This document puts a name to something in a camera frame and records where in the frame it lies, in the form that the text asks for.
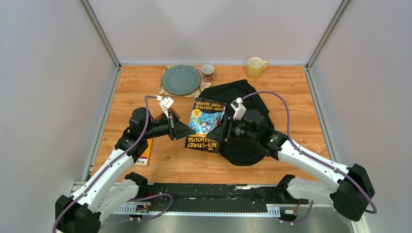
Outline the black fabric student bag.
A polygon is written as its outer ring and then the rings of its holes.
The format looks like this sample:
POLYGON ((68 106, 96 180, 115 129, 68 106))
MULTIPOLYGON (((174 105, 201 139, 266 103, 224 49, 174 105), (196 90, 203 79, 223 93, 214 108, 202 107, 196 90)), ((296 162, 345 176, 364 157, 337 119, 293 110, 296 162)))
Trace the black fabric student bag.
MULTIPOLYGON (((239 97, 256 92, 247 80, 239 80, 231 83, 225 83, 204 89, 201 98, 214 100, 226 104, 225 114, 234 115, 234 109, 230 103, 239 97)), ((247 110, 257 109, 268 120, 269 125, 273 123, 269 117, 269 109, 259 95, 253 95, 243 101, 247 110)), ((219 153, 235 166, 251 166, 260 162, 265 156, 257 149, 253 142, 249 141, 231 141, 220 144, 219 153)))

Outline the black yellow storey treehouse book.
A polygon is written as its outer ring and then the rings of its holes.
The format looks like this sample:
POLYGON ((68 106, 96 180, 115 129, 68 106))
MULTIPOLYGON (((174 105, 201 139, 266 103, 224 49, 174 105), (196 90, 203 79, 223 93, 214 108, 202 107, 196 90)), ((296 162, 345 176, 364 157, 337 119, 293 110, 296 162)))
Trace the black yellow storey treehouse book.
POLYGON ((218 153, 220 143, 206 135, 219 125, 225 109, 226 104, 223 102, 196 97, 189 119, 189 127, 194 130, 194 134, 186 137, 185 148, 218 153))

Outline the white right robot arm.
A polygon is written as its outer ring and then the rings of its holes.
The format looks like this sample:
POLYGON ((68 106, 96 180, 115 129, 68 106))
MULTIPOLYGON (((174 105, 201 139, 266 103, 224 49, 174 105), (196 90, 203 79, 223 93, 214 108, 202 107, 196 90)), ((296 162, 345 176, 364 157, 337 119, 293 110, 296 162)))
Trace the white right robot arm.
POLYGON ((256 109, 247 111, 242 119, 225 116, 208 138, 219 142, 248 141, 265 156, 292 164, 318 181, 308 181, 286 175, 277 189, 282 203, 307 199, 332 205, 343 217, 360 221, 375 194, 366 169, 354 164, 347 166, 326 159, 276 131, 256 109))

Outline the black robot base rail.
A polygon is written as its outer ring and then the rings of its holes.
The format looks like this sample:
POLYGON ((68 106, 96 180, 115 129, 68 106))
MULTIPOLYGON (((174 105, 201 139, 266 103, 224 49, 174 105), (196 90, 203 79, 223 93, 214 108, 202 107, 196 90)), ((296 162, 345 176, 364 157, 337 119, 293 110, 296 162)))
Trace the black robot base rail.
POLYGON ((139 185, 138 198, 148 201, 152 212, 263 213, 268 204, 308 204, 293 198, 284 187, 273 185, 153 183, 131 172, 125 176, 139 185))

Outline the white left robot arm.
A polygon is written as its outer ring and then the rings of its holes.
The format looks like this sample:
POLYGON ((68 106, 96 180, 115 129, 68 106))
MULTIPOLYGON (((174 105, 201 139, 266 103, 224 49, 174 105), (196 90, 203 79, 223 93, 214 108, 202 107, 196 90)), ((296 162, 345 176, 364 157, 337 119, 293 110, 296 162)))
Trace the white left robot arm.
POLYGON ((147 200, 147 179, 136 173, 126 175, 119 187, 113 184, 148 148, 148 139, 168 136, 179 140, 195 134, 174 112, 165 111, 153 119, 147 107, 132 112, 129 126, 99 170, 69 197, 55 203, 52 232, 97 233, 102 223, 125 202, 147 200))

